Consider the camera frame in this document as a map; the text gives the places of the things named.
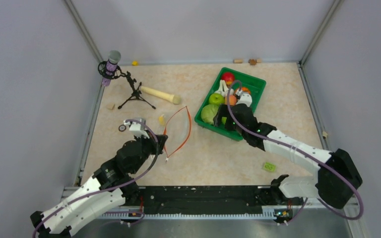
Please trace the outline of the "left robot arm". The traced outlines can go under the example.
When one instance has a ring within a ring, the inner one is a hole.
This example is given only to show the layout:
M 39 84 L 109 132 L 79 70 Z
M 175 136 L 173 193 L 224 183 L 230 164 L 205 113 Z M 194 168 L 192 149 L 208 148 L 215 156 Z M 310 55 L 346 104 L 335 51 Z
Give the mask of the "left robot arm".
M 30 219 L 39 238 L 71 238 L 86 224 L 105 212 L 124 204 L 133 205 L 139 199 L 136 181 L 132 178 L 147 159 L 163 153 L 167 135 L 148 138 L 134 137 L 127 141 L 115 157 L 106 161 L 74 193 L 55 207 L 36 211 Z

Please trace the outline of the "peach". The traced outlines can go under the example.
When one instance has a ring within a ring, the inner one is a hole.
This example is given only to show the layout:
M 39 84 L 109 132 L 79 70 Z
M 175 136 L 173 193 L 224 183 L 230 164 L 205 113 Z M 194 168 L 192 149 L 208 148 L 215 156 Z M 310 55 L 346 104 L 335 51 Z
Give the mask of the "peach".
M 234 95 L 225 96 L 224 100 L 224 104 L 228 104 L 230 106 L 234 106 L 237 103 L 237 98 Z

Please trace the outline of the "white garlic bulbs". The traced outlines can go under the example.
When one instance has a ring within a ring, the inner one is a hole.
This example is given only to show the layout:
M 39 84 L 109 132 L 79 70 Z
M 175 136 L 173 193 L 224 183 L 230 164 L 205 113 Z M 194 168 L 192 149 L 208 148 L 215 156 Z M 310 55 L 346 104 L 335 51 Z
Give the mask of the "white garlic bulbs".
M 226 97 L 230 91 L 230 88 L 227 86 L 225 80 L 219 81 L 219 87 L 214 93 L 220 94 L 222 97 Z M 234 90 L 231 89 L 230 95 L 234 94 Z

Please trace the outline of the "purple microphone on tripod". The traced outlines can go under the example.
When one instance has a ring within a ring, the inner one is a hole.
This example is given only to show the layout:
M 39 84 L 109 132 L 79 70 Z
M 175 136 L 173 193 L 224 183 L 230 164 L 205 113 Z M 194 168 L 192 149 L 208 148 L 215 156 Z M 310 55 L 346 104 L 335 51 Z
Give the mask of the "purple microphone on tripod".
M 117 80 L 119 78 L 125 78 L 129 83 L 130 88 L 132 89 L 131 96 L 127 98 L 121 105 L 118 106 L 120 110 L 127 102 L 129 101 L 143 101 L 146 102 L 152 109 L 156 109 L 154 105 L 149 103 L 142 97 L 140 82 L 138 86 L 135 86 L 137 80 L 132 78 L 131 73 L 129 71 L 123 72 L 118 65 L 121 60 L 121 53 L 117 50 L 112 50 L 109 52 L 108 59 L 106 61 L 102 61 L 98 64 L 98 72 L 102 76 L 102 85 L 107 87 L 110 85 L 111 81 Z

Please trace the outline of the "clear zip bag orange zipper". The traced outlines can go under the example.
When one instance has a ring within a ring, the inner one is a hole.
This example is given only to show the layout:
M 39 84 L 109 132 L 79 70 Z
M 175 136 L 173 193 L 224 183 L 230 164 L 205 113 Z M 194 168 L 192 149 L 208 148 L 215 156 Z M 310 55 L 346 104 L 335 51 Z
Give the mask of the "clear zip bag orange zipper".
M 191 129 L 191 115 L 187 106 L 167 117 L 163 131 L 163 134 L 168 136 L 164 145 L 166 163 L 186 144 L 191 135 Z

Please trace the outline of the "green apple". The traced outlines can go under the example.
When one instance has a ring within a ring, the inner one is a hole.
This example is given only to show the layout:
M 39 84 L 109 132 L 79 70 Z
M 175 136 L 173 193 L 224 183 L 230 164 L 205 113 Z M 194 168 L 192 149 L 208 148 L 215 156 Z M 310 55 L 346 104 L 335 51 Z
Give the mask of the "green apple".
M 224 102 L 225 102 L 224 96 L 222 96 L 219 93 L 213 93 L 208 98 L 208 103 L 211 105 L 219 106 L 221 104 L 224 104 Z

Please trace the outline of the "green toy brick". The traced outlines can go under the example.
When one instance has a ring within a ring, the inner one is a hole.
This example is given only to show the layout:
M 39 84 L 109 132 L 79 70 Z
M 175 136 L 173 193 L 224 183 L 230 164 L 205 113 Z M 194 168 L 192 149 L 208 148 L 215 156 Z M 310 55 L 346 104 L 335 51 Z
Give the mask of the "green toy brick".
M 262 169 L 267 172 L 273 173 L 276 170 L 276 165 L 269 162 L 265 162 L 262 165 Z

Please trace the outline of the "green cabbage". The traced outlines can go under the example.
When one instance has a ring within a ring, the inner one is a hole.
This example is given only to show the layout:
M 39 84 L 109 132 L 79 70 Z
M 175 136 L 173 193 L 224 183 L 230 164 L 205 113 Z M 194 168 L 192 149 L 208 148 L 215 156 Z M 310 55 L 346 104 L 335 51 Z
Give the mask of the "green cabbage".
M 217 115 L 219 106 L 215 104 L 208 104 L 201 110 L 201 120 L 209 125 L 214 124 L 214 117 Z

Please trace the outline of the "cream toy microphone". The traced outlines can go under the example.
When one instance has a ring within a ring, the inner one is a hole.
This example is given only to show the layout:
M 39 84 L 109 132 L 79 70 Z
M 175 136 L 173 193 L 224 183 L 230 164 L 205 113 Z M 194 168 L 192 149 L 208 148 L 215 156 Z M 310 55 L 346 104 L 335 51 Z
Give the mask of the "cream toy microphone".
M 141 86 L 141 90 L 144 93 L 166 100 L 174 105 L 179 105 L 182 102 L 182 99 L 179 95 L 169 94 L 146 86 Z

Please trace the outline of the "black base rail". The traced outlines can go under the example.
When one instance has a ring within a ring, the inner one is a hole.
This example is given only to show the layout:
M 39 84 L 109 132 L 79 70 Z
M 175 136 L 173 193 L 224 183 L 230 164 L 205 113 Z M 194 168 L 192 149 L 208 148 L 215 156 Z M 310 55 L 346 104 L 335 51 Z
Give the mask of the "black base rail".
M 146 186 L 126 202 L 146 215 L 243 215 L 261 214 L 263 206 L 278 205 L 269 187 Z

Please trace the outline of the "green plastic tray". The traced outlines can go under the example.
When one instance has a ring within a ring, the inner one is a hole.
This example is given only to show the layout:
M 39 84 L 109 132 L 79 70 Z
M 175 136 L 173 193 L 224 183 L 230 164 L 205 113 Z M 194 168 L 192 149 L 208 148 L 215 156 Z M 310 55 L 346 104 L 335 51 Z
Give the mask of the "green plastic tray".
M 227 131 L 225 126 L 223 124 L 219 125 L 218 127 L 215 127 L 211 123 L 205 121 L 203 118 L 205 118 L 205 113 L 202 113 L 203 108 L 210 104 L 212 101 L 210 99 L 211 95 L 214 94 L 218 88 L 220 87 L 220 82 L 223 79 L 224 74 L 232 74 L 234 76 L 234 79 L 239 80 L 243 87 L 247 88 L 248 91 L 251 94 L 251 97 L 253 99 L 253 102 L 250 106 L 252 112 L 254 113 L 256 111 L 257 105 L 261 99 L 261 96 L 263 94 L 263 91 L 266 87 L 266 81 L 260 78 L 256 78 L 254 76 L 244 74 L 242 72 L 238 72 L 236 70 L 223 67 L 219 74 L 217 75 L 216 79 L 213 81 L 213 84 L 206 95 L 204 101 L 202 102 L 198 112 L 196 113 L 194 117 L 194 121 L 201 127 L 206 128 L 208 130 L 211 130 L 213 132 L 216 132 L 220 135 L 226 136 L 232 140 L 235 141 L 241 141 L 243 138 L 235 131 Z

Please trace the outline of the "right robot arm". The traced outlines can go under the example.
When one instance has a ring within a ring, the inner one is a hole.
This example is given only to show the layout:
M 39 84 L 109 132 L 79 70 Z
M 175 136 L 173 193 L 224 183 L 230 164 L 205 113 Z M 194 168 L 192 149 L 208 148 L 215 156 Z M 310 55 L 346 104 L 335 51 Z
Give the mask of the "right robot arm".
M 271 198 L 285 204 L 290 198 L 317 198 L 322 203 L 342 209 L 351 199 L 360 198 L 358 188 L 362 178 L 348 152 L 342 149 L 328 151 L 300 142 L 275 126 L 259 122 L 251 108 L 244 104 L 220 105 L 214 125 L 235 131 L 247 144 L 262 151 L 288 159 L 309 172 L 308 176 L 281 175 L 271 182 Z

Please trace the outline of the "small wooden block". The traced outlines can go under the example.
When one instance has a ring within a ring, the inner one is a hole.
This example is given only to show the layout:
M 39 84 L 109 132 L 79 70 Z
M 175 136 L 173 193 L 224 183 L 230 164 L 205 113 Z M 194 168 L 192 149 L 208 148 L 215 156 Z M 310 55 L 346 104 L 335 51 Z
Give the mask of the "small wooden block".
M 108 104 L 108 105 L 106 106 L 106 108 L 107 108 L 108 110 L 113 110 L 113 109 L 115 108 L 115 104 L 114 104 L 114 103 Z

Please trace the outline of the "red apple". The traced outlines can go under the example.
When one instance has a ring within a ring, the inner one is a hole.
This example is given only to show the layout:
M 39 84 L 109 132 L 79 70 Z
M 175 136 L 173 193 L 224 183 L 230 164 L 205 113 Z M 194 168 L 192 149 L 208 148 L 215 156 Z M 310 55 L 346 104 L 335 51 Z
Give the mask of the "red apple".
M 235 81 L 235 76 L 231 72 L 225 72 L 221 75 L 221 80 L 223 80 L 225 82 L 227 87 L 230 87 L 233 84 L 233 82 Z

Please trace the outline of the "brown cork piece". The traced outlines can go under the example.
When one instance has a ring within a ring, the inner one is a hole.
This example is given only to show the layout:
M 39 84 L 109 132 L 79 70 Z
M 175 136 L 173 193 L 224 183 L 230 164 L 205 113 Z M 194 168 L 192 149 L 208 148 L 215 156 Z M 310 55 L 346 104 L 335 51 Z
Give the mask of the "brown cork piece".
M 248 60 L 248 64 L 249 65 L 256 65 L 257 64 L 257 60 L 256 59 L 249 59 Z

